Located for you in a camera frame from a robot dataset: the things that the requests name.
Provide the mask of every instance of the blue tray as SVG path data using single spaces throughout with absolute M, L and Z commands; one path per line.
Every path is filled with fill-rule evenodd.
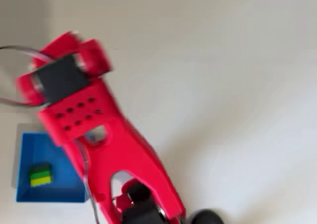
M 24 132 L 21 142 L 17 202 L 83 203 L 87 200 L 83 182 L 61 147 L 56 147 L 45 132 Z M 51 164 L 53 181 L 50 184 L 31 187 L 29 169 L 42 163 Z

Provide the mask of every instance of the green block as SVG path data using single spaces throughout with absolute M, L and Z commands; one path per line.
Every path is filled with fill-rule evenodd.
M 33 167 L 31 167 L 29 173 L 38 173 L 38 172 L 45 171 L 45 170 L 51 170 L 51 165 L 50 164 L 41 164 L 41 165 L 33 166 Z
M 34 172 L 34 173 L 30 173 L 30 179 L 34 179 L 34 178 L 42 178 L 42 177 L 47 177 L 51 175 L 51 171 L 50 170 L 44 170 L 44 171 L 40 171 L 40 172 Z

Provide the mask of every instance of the red robotic arm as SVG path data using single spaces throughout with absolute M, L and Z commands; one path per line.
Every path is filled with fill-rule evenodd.
M 82 178 L 83 158 L 76 142 L 83 144 L 89 161 L 89 187 L 108 222 L 122 222 L 120 211 L 128 200 L 123 194 L 116 200 L 116 206 L 112 202 L 110 181 L 119 171 L 128 172 L 147 186 L 170 222 L 179 216 L 184 217 L 185 208 L 155 151 L 120 112 L 110 89 L 99 78 L 111 67 L 96 40 L 82 42 L 68 32 L 48 44 L 41 53 L 56 60 L 72 55 L 87 78 L 88 83 L 84 87 L 50 102 L 38 112 L 38 117 L 56 145 L 63 147 Z M 33 58 L 32 65 L 35 70 L 49 68 L 47 61 L 37 58 Z M 25 99 L 35 105 L 48 100 L 40 77 L 44 72 L 33 71 L 17 79 L 17 86 Z M 64 79 L 63 75 L 59 75 L 60 80 Z M 107 136 L 96 143 L 85 134 L 98 126 L 105 129 Z M 126 206 L 130 204 L 133 205 L 133 202 L 128 201 Z

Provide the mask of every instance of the black joint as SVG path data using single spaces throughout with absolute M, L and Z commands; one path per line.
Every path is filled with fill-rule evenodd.
M 148 199 L 138 203 L 122 212 L 123 224 L 167 224 L 159 213 L 155 203 Z
M 127 194 L 133 203 L 140 203 L 150 199 L 151 191 L 144 184 L 137 182 L 128 188 Z
M 47 102 L 54 104 L 85 88 L 89 81 L 77 66 L 73 54 L 66 55 L 34 71 Z
M 191 224 L 224 224 L 221 217 L 212 210 L 202 210 L 198 212 Z

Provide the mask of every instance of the white table surface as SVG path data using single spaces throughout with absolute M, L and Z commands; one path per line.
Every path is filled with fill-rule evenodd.
M 317 0 L 0 0 L 0 45 L 67 30 L 103 43 L 106 80 L 189 214 L 317 222 Z M 0 53 L 1 95 L 16 96 L 27 63 Z M 0 113 L 0 223 L 94 223 L 89 202 L 15 202 L 16 134 L 38 121 Z

